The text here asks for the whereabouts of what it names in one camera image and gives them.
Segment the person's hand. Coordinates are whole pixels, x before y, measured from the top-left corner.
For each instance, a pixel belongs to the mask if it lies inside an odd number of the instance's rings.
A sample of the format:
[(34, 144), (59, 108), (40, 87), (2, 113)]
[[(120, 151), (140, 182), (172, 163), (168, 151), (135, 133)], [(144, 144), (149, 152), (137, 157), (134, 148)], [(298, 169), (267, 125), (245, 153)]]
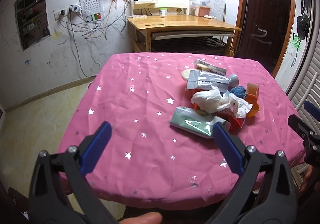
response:
[(120, 224), (160, 224), (162, 219), (163, 217), (160, 213), (150, 212), (138, 217), (123, 219)]

